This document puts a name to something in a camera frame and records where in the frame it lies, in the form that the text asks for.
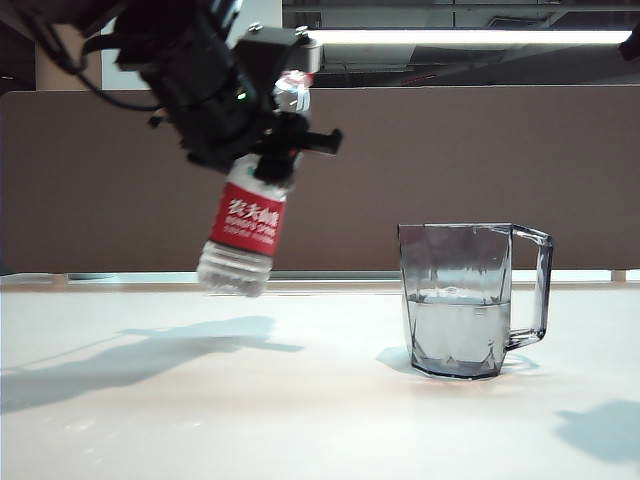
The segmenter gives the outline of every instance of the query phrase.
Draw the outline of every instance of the white table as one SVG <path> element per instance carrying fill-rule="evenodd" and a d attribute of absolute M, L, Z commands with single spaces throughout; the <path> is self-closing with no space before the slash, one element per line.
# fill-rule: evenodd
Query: white table
<path fill-rule="evenodd" d="M 554 285 L 482 381 L 409 367 L 393 282 L 2 283 L 3 479 L 640 477 L 639 283 Z"/>

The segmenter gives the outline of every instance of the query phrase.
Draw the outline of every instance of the fluorescent light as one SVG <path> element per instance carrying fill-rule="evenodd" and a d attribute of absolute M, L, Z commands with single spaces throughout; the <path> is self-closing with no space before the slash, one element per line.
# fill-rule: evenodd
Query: fluorescent light
<path fill-rule="evenodd" d="M 610 45 L 628 30 L 309 30 L 324 45 Z"/>

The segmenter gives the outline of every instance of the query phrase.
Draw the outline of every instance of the wall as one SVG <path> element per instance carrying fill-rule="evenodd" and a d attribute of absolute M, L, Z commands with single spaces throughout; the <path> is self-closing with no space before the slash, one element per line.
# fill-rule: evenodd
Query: wall
<path fill-rule="evenodd" d="M 547 231 L 558 268 L 640 266 L 640 88 L 314 90 L 313 102 L 314 128 L 346 137 L 337 157 L 304 159 L 276 268 L 394 269 L 397 223 L 462 221 Z M 170 126 L 85 92 L 16 92 L 0 113 L 9 267 L 194 269 L 223 178 L 187 163 Z"/>

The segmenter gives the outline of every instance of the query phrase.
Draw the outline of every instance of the water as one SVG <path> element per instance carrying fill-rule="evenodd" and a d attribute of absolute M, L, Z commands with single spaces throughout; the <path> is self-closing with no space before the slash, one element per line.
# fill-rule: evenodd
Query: water
<path fill-rule="evenodd" d="M 405 333 L 414 367 L 461 378 L 499 373 L 509 340 L 510 302 L 474 305 L 410 299 L 407 309 Z"/>

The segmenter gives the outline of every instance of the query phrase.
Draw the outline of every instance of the cable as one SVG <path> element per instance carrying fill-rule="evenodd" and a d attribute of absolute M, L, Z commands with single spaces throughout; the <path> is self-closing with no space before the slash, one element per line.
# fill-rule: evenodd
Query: cable
<path fill-rule="evenodd" d="M 111 105 L 113 105 L 115 107 L 124 108 L 126 110 L 133 110 L 135 112 L 155 112 L 156 110 L 160 110 L 161 108 L 163 108 L 161 104 L 156 104 L 156 105 L 136 105 L 136 104 L 133 104 L 133 103 L 123 102 L 122 100 L 118 100 L 114 96 L 109 95 L 104 90 L 100 90 L 100 88 L 98 88 L 98 86 L 96 84 L 94 84 L 91 80 L 89 80 L 89 78 L 87 78 L 87 76 L 84 73 L 79 72 L 79 73 L 76 74 L 76 77 L 87 88 L 89 88 L 89 90 L 91 90 L 93 93 L 98 95 L 105 102 L 107 102 L 107 103 L 109 103 L 109 104 L 111 104 Z"/>
<path fill-rule="evenodd" d="M 156 110 L 163 108 L 161 104 L 136 105 L 136 104 L 124 102 L 104 92 L 83 73 L 84 70 L 87 68 L 87 59 L 84 53 L 85 48 L 83 48 L 83 55 L 80 58 L 80 64 L 77 64 L 69 54 L 69 51 L 67 50 L 64 42 L 58 35 L 58 32 L 55 30 L 55 28 L 51 24 L 46 23 L 44 25 L 41 25 L 40 22 L 35 21 L 32 17 L 24 14 L 22 11 L 19 11 L 19 14 L 25 26 L 29 30 L 31 30 L 31 33 L 33 33 L 33 36 L 38 41 L 42 49 L 47 53 L 49 58 L 51 58 L 51 60 L 65 72 L 71 75 L 75 75 L 78 78 L 78 80 L 80 80 L 89 90 L 91 90 L 93 93 L 95 93 L 98 97 L 100 97 L 105 102 L 118 108 L 123 108 L 125 110 L 133 110 L 136 112 L 155 112 Z M 88 43 L 86 48 L 88 51 L 98 50 L 97 47 L 103 42 L 105 45 L 102 48 L 117 48 L 115 46 L 114 47 L 107 46 L 107 44 L 112 40 L 122 41 L 121 38 L 115 38 L 115 39 L 108 38 L 108 39 L 102 39 L 102 40 L 99 40 L 98 38 L 96 38 L 93 41 L 85 42 L 85 43 Z"/>

